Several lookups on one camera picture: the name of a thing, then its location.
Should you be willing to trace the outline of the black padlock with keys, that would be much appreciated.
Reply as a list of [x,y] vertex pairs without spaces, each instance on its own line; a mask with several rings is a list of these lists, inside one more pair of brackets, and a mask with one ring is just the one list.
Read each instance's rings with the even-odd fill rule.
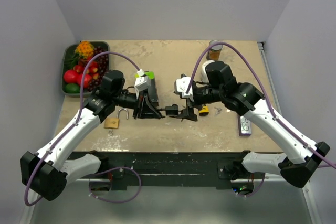
[[176,117],[180,113],[179,106],[177,104],[172,104],[164,108],[157,108],[157,111],[164,112],[165,116],[168,116],[168,117]]

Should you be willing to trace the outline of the yellow padlock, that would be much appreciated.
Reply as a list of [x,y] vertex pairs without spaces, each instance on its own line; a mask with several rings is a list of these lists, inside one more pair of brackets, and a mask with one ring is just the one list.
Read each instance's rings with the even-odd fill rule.
[[202,106],[202,108],[199,110],[200,116],[207,116],[209,115],[209,108],[208,106]]

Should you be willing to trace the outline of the silver keys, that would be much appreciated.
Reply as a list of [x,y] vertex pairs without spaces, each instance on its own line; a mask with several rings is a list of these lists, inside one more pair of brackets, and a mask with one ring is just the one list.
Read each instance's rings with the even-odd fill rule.
[[222,112],[222,108],[214,107],[216,110],[215,115],[219,115]]

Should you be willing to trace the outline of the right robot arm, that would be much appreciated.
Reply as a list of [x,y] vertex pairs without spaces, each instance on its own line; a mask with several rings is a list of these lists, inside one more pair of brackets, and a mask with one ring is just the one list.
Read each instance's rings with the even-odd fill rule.
[[174,83],[174,92],[186,100],[178,118],[197,121],[194,109],[203,104],[221,102],[266,133],[282,153],[263,154],[243,151],[239,158],[224,167],[232,179],[246,178],[251,173],[269,173],[282,176],[289,184],[302,188],[316,171],[330,146],[304,136],[273,107],[268,106],[266,96],[254,85],[237,82],[229,65],[214,61],[205,68],[209,83],[198,87],[186,75]]

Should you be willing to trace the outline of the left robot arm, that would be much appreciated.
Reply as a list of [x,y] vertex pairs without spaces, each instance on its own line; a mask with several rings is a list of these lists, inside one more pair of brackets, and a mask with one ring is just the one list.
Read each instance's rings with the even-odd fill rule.
[[135,119],[161,119],[156,109],[157,88],[153,78],[139,71],[135,79],[135,93],[124,89],[124,75],[109,70],[101,83],[85,100],[73,119],[49,143],[37,152],[26,152],[20,159],[22,182],[41,197],[52,201],[65,186],[88,175],[103,178],[109,171],[109,159],[97,151],[90,151],[76,160],[68,157],[79,143],[115,111],[116,107],[133,110]]

